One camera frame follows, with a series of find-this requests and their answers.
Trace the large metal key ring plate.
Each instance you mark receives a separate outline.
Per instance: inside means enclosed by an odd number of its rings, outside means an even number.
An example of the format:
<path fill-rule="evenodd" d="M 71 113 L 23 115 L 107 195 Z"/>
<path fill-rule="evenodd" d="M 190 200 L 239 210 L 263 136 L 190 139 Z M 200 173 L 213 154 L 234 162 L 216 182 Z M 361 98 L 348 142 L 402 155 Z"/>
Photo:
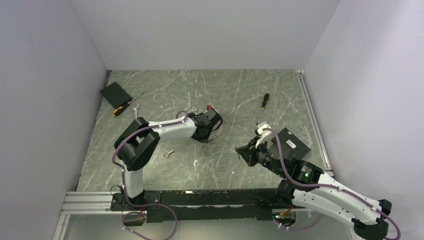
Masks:
<path fill-rule="evenodd" d="M 216 127 L 212 130 L 212 136 L 217 138 L 223 132 L 223 120 L 221 119 Z"/>

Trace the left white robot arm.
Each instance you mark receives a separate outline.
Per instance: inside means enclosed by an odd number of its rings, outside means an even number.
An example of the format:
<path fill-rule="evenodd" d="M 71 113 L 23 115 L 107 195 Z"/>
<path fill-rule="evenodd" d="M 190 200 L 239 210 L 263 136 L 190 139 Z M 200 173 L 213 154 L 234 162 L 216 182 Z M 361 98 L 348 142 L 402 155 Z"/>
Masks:
<path fill-rule="evenodd" d="M 172 120 L 134 119 L 115 141 L 112 155 L 112 163 L 122 172 L 124 204 L 131 210 L 143 205 L 143 170 L 159 144 L 180 139 L 209 143 L 222 132 L 223 118 L 212 107 L 201 113 L 181 110 Z"/>

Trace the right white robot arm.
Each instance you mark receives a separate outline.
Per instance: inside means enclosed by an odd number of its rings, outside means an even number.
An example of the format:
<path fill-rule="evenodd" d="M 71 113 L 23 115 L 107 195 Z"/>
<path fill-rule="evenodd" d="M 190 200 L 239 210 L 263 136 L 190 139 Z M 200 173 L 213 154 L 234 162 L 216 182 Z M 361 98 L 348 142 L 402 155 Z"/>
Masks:
<path fill-rule="evenodd" d="M 310 151 L 303 143 L 286 140 L 279 145 L 273 139 L 268 147 L 267 142 L 253 139 L 235 151 L 249 167 L 261 165 L 281 177 L 275 194 L 280 207 L 312 209 L 348 225 L 365 240 L 388 239 L 391 202 L 365 197 L 303 160 Z"/>

